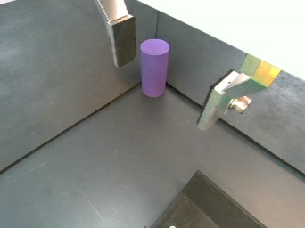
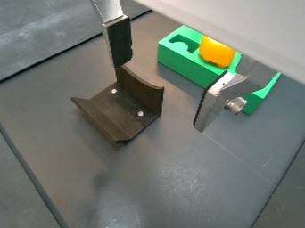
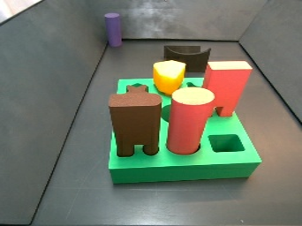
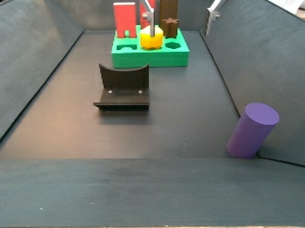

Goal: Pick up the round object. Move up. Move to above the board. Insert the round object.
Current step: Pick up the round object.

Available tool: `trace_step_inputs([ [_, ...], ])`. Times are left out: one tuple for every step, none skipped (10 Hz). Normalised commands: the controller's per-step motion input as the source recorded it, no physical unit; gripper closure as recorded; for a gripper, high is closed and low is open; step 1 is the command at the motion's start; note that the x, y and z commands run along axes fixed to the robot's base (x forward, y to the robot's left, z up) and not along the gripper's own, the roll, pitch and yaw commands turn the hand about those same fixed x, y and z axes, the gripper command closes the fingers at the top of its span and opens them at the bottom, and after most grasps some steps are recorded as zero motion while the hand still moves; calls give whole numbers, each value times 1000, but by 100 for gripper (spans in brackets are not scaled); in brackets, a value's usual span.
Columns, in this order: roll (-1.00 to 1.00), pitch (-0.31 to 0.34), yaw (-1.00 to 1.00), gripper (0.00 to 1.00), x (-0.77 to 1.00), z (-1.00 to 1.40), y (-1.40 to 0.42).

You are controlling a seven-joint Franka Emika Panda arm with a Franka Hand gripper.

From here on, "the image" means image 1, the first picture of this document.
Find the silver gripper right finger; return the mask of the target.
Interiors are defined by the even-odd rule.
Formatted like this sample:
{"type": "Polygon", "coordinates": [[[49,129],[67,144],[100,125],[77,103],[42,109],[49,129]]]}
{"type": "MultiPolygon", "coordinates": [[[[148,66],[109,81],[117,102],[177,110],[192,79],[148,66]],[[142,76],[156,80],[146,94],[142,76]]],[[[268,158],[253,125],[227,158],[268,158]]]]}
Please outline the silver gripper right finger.
{"type": "Polygon", "coordinates": [[[229,110],[243,114],[252,99],[249,94],[267,90],[276,81],[282,69],[256,56],[245,56],[240,71],[231,70],[212,85],[197,126],[207,131],[229,110]]]}

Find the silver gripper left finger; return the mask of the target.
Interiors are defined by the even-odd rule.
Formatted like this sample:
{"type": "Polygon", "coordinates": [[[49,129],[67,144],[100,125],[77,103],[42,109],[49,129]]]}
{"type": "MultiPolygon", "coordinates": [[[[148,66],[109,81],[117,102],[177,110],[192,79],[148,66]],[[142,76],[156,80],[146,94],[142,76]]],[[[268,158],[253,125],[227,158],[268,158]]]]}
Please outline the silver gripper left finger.
{"type": "Polygon", "coordinates": [[[125,0],[94,0],[112,40],[114,65],[124,67],[137,57],[137,18],[125,0]]]}

